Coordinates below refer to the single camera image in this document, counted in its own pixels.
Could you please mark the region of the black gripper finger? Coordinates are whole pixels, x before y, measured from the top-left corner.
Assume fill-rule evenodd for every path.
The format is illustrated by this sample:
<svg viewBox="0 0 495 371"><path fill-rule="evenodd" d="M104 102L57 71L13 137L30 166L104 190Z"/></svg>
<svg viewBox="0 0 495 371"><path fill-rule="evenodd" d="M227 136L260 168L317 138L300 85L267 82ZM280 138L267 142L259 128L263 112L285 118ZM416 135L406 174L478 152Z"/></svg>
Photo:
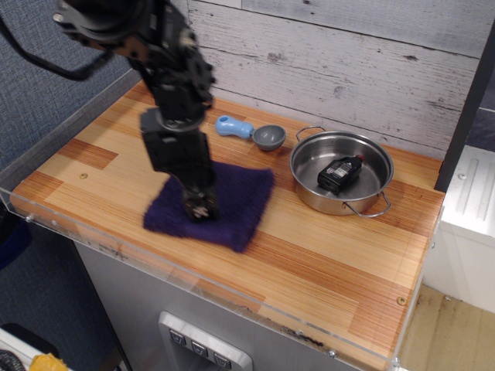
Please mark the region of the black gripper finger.
<svg viewBox="0 0 495 371"><path fill-rule="evenodd" d="M192 221L199 221L205 218L205 207L201 198L185 196L183 203L186 214Z"/></svg>
<svg viewBox="0 0 495 371"><path fill-rule="evenodd" d="M217 195L214 191L208 192L204 196L204 205L208 211L208 218L211 220L216 220L219 217L219 208Z"/></svg>

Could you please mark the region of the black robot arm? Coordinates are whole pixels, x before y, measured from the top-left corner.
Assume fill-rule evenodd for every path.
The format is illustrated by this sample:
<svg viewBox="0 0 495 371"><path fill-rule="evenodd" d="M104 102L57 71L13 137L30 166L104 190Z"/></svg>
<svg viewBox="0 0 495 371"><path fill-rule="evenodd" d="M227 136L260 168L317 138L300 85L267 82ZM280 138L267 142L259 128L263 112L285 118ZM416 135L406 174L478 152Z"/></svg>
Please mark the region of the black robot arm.
<svg viewBox="0 0 495 371"><path fill-rule="evenodd" d="M200 130L215 79L182 13L169 1L58 1L54 19L71 39L139 72L155 100L140 121L153 169L182 186L190 219L216 219L216 176Z"/></svg>

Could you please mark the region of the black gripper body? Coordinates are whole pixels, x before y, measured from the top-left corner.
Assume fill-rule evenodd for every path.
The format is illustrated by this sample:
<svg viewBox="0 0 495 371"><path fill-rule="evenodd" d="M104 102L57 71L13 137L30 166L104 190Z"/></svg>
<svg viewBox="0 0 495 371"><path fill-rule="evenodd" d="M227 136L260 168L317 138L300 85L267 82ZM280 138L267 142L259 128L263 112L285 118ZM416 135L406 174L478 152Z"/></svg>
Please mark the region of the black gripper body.
<svg viewBox="0 0 495 371"><path fill-rule="evenodd" d="M158 108L141 115L140 128L146 151L157 172L176 178L192 197L212 196L216 176L207 136L197 127L174 131L165 126Z"/></svg>

